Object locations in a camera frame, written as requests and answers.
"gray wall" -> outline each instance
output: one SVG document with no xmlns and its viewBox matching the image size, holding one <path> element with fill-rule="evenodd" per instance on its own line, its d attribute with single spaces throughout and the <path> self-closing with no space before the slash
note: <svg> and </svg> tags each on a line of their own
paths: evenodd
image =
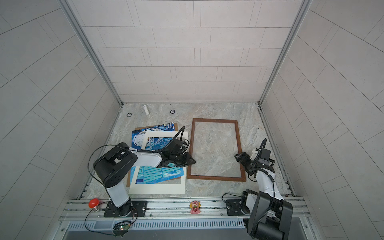
<svg viewBox="0 0 384 240">
<path fill-rule="evenodd" d="M 384 1 L 314 0 L 262 104 L 332 239 L 384 236 Z"/>
<path fill-rule="evenodd" d="M 301 1 L 68 0 L 123 102 L 260 99 Z"/>
<path fill-rule="evenodd" d="M 56 0 L 0 1 L 0 239 L 42 239 L 118 110 Z"/>
</svg>

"brown wooden frame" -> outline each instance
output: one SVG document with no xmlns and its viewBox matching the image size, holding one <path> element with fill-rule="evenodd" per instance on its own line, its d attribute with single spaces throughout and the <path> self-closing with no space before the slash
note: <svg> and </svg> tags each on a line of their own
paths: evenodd
<svg viewBox="0 0 384 240">
<path fill-rule="evenodd" d="M 191 141 L 189 146 L 189 153 L 193 157 L 193 140 L 195 136 L 195 124 L 196 122 L 221 122 L 221 123 L 233 123 L 235 125 L 236 132 L 236 141 L 237 141 L 237 151 L 241 153 L 241 142 L 240 142 L 240 133 L 239 126 L 237 120 L 228 120 L 228 119 L 208 119 L 208 118 L 194 118 L 192 120 L 192 131 L 191 131 Z M 204 180 L 220 180 L 220 181 L 235 181 L 235 182 L 245 182 L 247 179 L 245 178 L 245 170 L 244 167 L 240 165 L 240 173 L 241 177 L 220 177 L 220 176 L 205 176 L 205 175 L 192 175 L 191 170 L 193 165 L 189 165 L 187 169 L 187 178 L 188 179 L 204 179 Z"/>
</svg>

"metal corner post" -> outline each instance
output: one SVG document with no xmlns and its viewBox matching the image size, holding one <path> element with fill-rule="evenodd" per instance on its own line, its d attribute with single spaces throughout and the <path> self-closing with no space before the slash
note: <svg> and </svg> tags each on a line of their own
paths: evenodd
<svg viewBox="0 0 384 240">
<path fill-rule="evenodd" d="M 118 101 L 119 105 L 122 106 L 123 102 L 121 101 L 121 98 L 119 94 L 116 92 L 111 80 L 109 79 L 107 73 L 105 72 L 103 66 L 100 63 L 99 58 L 97 57 L 96 53 L 94 52 L 91 44 L 89 43 L 85 33 L 83 32 L 83 29 L 81 28 L 79 22 L 77 21 L 71 7 L 69 6 L 67 0 L 57 0 L 61 9 L 64 12 L 64 15 L 68 19 L 69 23 L 71 24 L 73 30 L 75 31 L 76 35 L 78 36 L 81 44 L 84 46 L 85 50 L 87 51 L 89 57 L 91 58 L 91 61 L 95 65 L 97 71 L 100 73 L 100 76 L 104 79 L 106 82 L 108 88 L 112 91 L 115 99 Z"/>
<path fill-rule="evenodd" d="M 303 22 L 303 19 L 304 19 L 306 13 L 308 12 L 308 9 L 311 5 L 311 2 L 312 2 L 312 0 L 303 0 L 301 5 L 300 5 L 299 11 L 297 12 L 297 15 L 296 15 L 296 18 L 292 24 L 291 30 L 288 33 L 288 36 L 284 42 L 283 48 L 281 49 L 281 52 L 280 52 L 279 57 L 276 61 L 276 64 L 273 67 L 271 76 L 269 77 L 269 80 L 266 83 L 265 89 L 264 89 L 262 96 L 260 98 L 260 101 L 259 101 L 260 106 L 262 106 L 263 102 L 265 101 L 266 95 L 267 95 L 269 89 L 271 88 L 272 83 L 275 80 L 277 73 L 279 72 L 279 69 L 283 63 L 283 60 L 284 60 L 285 56 L 287 55 L 289 48 L 292 45 L 292 42 L 293 42 L 293 40 L 294 40 L 294 38 L 295 38 L 299 28 L 300 28 L 301 23 Z"/>
</svg>

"white picture mat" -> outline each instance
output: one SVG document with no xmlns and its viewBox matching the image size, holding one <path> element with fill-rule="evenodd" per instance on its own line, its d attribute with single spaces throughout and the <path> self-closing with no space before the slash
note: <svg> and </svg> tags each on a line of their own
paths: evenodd
<svg viewBox="0 0 384 240">
<path fill-rule="evenodd" d="M 177 132 L 171 131 L 147 131 L 144 137 L 141 149 L 145 149 L 149 137 L 174 137 Z M 183 139 L 188 138 L 188 132 L 183 133 Z M 181 176 L 180 184 L 136 184 L 139 175 L 139 166 L 135 168 L 133 173 L 129 194 L 184 194 L 185 179 L 187 175 L 187 167 L 183 167 L 184 175 Z"/>
</svg>

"white tube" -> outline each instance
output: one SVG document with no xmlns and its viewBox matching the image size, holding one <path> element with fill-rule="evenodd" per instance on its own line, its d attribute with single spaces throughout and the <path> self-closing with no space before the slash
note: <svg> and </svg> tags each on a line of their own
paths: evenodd
<svg viewBox="0 0 384 240">
<path fill-rule="evenodd" d="M 144 105 L 144 111 L 145 111 L 146 115 L 149 115 L 149 111 L 148 111 L 147 105 Z"/>
</svg>

